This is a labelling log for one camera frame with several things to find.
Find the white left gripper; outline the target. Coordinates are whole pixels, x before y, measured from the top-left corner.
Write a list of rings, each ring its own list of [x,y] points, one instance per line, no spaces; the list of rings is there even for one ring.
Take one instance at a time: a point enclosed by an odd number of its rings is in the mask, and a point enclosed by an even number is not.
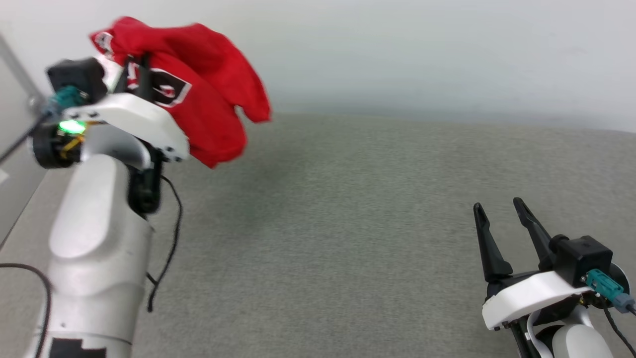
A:
[[[100,102],[61,111],[32,134],[32,152],[46,169],[67,168],[94,156],[110,156],[139,170],[189,158],[189,141],[153,100],[150,54],[139,63],[139,97],[109,94]]]

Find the dark grey baseboard strip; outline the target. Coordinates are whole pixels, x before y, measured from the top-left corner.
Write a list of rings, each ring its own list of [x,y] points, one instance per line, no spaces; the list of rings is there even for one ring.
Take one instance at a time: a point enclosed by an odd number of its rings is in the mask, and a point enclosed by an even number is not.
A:
[[[22,89],[27,93],[27,106],[34,112],[40,112],[45,98],[37,85],[22,66],[18,57],[14,54],[6,38],[0,33],[0,58],[11,74],[15,77]]]

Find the red garment with white trim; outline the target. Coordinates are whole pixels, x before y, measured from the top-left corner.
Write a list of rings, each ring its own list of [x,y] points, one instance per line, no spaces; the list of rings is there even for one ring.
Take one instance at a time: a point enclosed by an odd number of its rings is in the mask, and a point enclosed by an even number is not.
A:
[[[247,145],[236,108],[254,123],[271,119],[266,90],[246,57],[200,23],[160,28],[126,16],[89,38],[123,66],[130,93],[141,84],[140,65],[148,66],[154,103],[188,137],[190,154],[211,169],[241,156]]]

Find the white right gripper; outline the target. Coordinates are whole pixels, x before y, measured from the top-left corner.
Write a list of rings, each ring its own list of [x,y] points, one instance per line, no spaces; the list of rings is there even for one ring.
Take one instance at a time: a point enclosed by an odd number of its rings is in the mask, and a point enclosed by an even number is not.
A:
[[[520,319],[568,297],[591,291],[589,287],[572,287],[553,271],[555,255],[549,247],[551,237],[547,230],[522,198],[514,197],[513,205],[522,226],[531,236],[539,258],[538,269],[544,272],[530,275],[495,294],[488,294],[482,308],[482,317],[488,330],[494,330],[504,322]],[[495,282],[511,276],[513,268],[503,259],[491,235],[490,220],[481,203],[474,204],[473,212],[484,280]]]

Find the grey fabric sofa cushion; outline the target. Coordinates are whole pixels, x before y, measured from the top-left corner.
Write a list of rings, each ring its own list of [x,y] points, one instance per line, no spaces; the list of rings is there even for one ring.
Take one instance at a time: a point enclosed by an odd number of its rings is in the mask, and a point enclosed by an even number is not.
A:
[[[168,165],[181,238],[134,358],[513,358],[481,317],[473,204],[536,269],[512,200],[636,281],[636,135],[279,115],[240,159]]]

